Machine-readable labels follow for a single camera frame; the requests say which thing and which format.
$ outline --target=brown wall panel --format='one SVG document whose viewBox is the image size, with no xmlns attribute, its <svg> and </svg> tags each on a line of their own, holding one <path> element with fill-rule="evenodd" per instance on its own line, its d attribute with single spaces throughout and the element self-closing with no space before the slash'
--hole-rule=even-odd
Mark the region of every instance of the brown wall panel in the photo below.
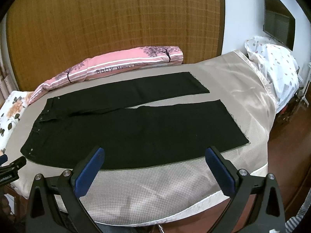
<svg viewBox="0 0 311 233">
<path fill-rule="evenodd" d="M 176 45 L 184 62 L 221 50 L 224 0 L 16 0 L 7 42 L 21 90 L 107 52 Z"/>
</svg>

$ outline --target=reddish brown floor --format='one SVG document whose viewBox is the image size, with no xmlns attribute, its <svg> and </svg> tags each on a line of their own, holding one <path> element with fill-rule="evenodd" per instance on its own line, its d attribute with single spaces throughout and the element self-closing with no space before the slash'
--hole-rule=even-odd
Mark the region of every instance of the reddish brown floor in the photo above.
<svg viewBox="0 0 311 233">
<path fill-rule="evenodd" d="M 283 204 L 291 200 L 311 164 L 311 106 L 300 107 L 292 120 L 275 125 L 268 142 L 268 171 L 275 174 Z M 249 199 L 234 231 L 240 229 L 253 202 Z M 228 200 L 189 218 L 163 225 L 165 233 L 206 233 L 221 215 Z"/>
</svg>

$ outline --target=flat screen tv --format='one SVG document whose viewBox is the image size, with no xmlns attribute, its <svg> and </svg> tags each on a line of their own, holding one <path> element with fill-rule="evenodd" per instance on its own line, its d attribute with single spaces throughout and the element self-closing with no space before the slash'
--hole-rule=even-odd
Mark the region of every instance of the flat screen tv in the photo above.
<svg viewBox="0 0 311 233">
<path fill-rule="evenodd" d="M 263 31 L 293 50 L 295 18 L 280 0 L 265 1 L 265 23 Z"/>
</svg>

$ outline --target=pink pillow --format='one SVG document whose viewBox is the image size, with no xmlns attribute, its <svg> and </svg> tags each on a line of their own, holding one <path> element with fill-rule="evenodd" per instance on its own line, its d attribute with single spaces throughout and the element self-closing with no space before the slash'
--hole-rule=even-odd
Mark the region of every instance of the pink pillow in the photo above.
<svg viewBox="0 0 311 233">
<path fill-rule="evenodd" d="M 151 65 L 182 64 L 183 52 L 177 46 L 145 46 L 88 58 L 49 79 L 33 92 L 29 104 L 47 92 L 69 83 L 106 77 Z"/>
</svg>

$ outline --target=bed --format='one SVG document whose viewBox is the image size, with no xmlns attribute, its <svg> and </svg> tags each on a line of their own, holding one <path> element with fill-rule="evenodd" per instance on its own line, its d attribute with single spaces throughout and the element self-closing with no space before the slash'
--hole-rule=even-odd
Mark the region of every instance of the bed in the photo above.
<svg viewBox="0 0 311 233">
<path fill-rule="evenodd" d="M 220 99 L 250 142 L 222 155 L 231 160 L 237 169 L 244 168 L 253 175 L 265 176 L 267 142 L 276 113 L 275 94 L 259 70 L 238 50 L 195 64 L 143 68 L 51 91 L 25 110 L 8 141 L 7 163 L 21 156 L 20 149 L 48 98 L 105 83 L 185 71 L 189 71 L 210 93 L 145 105 L 165 106 Z M 59 175 L 64 170 L 27 160 L 26 166 L 19 171 L 19 180 L 13 182 L 12 186 L 28 198 L 37 173 L 49 177 Z M 146 226 L 195 215 L 227 198 L 204 158 L 197 158 L 148 168 L 101 170 L 87 195 L 80 200 L 98 223 Z M 60 209 L 65 211 L 61 198 L 57 196 L 56 200 Z"/>
</svg>

